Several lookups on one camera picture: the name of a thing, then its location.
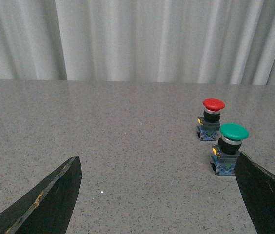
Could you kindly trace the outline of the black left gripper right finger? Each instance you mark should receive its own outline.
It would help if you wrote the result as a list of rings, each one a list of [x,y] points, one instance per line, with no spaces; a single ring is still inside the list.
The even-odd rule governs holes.
[[[275,175],[241,152],[234,168],[237,184],[258,234],[275,234]]]

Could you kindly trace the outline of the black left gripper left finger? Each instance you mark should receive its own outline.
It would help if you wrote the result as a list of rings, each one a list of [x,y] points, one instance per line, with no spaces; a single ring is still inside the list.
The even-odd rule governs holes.
[[[71,157],[0,213],[0,234],[64,234],[82,180],[81,162]]]

